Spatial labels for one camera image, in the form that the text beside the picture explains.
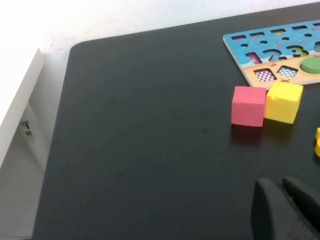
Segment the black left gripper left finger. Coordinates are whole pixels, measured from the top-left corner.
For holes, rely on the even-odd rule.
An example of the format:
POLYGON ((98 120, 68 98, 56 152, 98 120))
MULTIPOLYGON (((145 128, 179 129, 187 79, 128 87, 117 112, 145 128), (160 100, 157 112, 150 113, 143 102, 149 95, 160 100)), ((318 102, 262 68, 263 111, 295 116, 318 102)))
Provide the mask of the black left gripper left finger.
POLYGON ((294 210, 282 183, 269 178, 255 182, 250 222, 255 240, 315 239, 294 210))

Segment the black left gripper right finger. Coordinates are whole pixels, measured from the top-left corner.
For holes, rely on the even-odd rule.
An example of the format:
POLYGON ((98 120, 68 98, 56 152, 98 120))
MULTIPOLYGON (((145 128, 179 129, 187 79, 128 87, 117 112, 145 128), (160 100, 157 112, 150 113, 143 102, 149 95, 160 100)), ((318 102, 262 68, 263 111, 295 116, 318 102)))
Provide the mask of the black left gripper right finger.
POLYGON ((284 177, 282 186, 293 201, 303 224, 320 239, 320 192, 294 177, 284 177))

